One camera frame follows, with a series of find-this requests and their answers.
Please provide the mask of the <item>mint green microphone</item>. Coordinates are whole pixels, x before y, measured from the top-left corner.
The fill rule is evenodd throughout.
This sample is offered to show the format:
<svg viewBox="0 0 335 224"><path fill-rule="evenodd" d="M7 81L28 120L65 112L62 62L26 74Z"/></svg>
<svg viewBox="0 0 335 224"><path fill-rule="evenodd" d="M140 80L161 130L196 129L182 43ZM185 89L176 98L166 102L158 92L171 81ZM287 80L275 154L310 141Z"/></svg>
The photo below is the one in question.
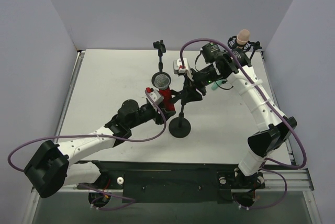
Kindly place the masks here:
<svg viewBox="0 0 335 224"><path fill-rule="evenodd" d="M218 81L214 81L212 83L212 86L211 86L211 90L212 91L215 91L216 89L220 88L220 89L223 89L223 87L221 87L222 84L225 84L226 83L226 80L218 80Z"/></svg>

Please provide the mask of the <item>black round-base clip stand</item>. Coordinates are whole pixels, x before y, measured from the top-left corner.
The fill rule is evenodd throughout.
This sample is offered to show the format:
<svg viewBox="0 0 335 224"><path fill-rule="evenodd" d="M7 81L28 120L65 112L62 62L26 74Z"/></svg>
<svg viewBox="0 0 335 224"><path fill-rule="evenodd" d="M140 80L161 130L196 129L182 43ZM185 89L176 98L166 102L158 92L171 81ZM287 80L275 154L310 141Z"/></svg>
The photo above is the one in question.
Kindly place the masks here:
<svg viewBox="0 0 335 224"><path fill-rule="evenodd" d="M174 90L171 90L171 94L173 96L172 100L174 100L171 103L175 104L179 99L181 100L181 110L178 117L170 121L169 132L175 138L185 138L191 132L191 124L184 116L184 108L187 104L186 95Z"/></svg>

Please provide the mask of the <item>red glitter microphone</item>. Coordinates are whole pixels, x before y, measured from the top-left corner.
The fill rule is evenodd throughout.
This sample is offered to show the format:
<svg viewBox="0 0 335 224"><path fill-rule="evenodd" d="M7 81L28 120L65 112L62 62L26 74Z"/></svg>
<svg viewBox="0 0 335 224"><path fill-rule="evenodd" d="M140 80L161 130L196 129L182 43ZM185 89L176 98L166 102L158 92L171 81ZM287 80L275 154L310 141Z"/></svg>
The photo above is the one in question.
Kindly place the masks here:
<svg viewBox="0 0 335 224"><path fill-rule="evenodd" d="M169 99L171 102L172 92L170 90L171 77L165 72L158 72L152 78L152 84L156 87L160 94L165 98Z"/></svg>

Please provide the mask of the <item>black tripod shock-mount stand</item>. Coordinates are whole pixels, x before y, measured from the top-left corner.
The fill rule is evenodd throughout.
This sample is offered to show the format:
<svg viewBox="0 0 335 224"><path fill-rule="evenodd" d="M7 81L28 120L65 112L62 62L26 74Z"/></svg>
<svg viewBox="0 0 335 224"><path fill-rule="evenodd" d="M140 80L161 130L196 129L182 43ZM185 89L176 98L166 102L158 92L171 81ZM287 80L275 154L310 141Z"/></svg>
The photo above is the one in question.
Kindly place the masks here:
<svg viewBox="0 0 335 224"><path fill-rule="evenodd" d="M233 47L233 44L235 43L236 40L236 36L232 36L229 38L228 40L228 47L233 50L236 49ZM259 41L248 41L247 45L242 49L242 51L244 53L249 52L252 49L252 53L251 56L249 57L249 60L251 61L254 57L254 54L258 51L258 50L262 50L261 44Z"/></svg>

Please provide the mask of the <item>pink microphone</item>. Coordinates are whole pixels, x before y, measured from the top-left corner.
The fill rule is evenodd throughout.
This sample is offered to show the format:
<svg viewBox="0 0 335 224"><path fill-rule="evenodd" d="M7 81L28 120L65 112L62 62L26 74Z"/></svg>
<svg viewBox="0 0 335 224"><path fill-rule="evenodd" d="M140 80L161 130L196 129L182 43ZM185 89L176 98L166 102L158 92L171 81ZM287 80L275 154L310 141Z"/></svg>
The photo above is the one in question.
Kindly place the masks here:
<svg viewBox="0 0 335 224"><path fill-rule="evenodd" d="M240 30L236 36L236 40L235 43L233 44L233 47L243 49L247 45L249 38L250 38L250 32L247 29Z"/></svg>

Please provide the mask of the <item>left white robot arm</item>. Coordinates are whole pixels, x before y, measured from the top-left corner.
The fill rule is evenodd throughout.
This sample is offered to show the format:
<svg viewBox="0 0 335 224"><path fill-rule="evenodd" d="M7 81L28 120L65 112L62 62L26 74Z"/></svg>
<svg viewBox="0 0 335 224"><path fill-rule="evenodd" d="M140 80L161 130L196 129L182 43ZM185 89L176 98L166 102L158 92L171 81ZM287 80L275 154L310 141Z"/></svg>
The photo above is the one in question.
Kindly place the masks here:
<svg viewBox="0 0 335 224"><path fill-rule="evenodd" d="M147 99L139 104L129 99L122 103L117 114L92 133L78 137L63 136L64 142L43 142L24 168L24 174L41 198L48 198L63 186L71 184L94 184L101 176L101 169L93 162L79 161L99 151L114 148L129 141L131 130L153 120L166 126L176 113L174 106L168 106L158 98Z"/></svg>

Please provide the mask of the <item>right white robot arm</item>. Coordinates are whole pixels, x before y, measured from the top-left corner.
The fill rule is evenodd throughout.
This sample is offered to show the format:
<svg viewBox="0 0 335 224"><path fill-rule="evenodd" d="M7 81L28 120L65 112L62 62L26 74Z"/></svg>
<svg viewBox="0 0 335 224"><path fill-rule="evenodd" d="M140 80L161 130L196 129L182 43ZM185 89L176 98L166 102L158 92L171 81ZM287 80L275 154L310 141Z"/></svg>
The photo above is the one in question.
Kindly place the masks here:
<svg viewBox="0 0 335 224"><path fill-rule="evenodd" d="M196 71L189 67L183 56L185 48L196 42L205 42L201 53L207 67ZM250 177L256 174L271 155L290 137L297 126L294 117L287 117L276 108L264 89L245 51L224 46L208 38L194 39L182 46L180 58L174 68L176 74L184 75L192 88L205 95L205 87L218 80L226 80L240 95L255 121L257 132L248 137L248 151L239 162L236 175Z"/></svg>

